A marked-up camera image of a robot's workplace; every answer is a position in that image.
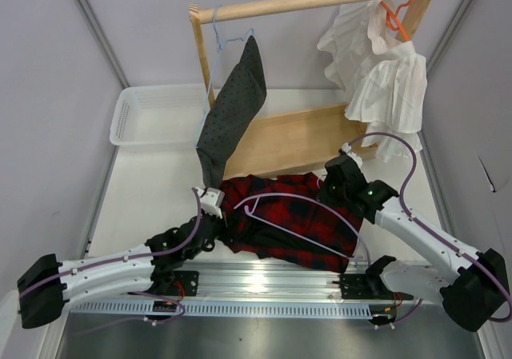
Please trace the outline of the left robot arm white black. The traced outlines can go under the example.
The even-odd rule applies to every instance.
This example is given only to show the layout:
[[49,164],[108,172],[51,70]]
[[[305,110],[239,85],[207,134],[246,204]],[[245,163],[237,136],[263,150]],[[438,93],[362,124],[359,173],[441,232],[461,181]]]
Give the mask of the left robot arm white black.
[[204,211],[179,227],[168,229],[145,243],[110,256],[59,261],[40,257],[18,280],[19,315],[24,329],[36,329],[57,320],[75,305],[122,293],[168,293],[174,271],[201,252],[210,252],[223,216]]

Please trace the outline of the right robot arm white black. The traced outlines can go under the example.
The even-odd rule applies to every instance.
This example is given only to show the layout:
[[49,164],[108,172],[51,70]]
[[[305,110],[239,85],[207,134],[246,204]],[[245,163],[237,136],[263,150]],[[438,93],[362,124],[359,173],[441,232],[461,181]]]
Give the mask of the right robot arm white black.
[[371,296],[395,292],[419,297],[440,305],[452,321],[471,332],[492,321],[503,304],[511,303],[506,263],[499,252],[481,252],[433,227],[384,181],[368,182],[345,153],[325,168],[321,203],[346,205],[354,215],[404,241],[429,264],[412,266],[395,257],[379,258],[366,271],[365,287]]

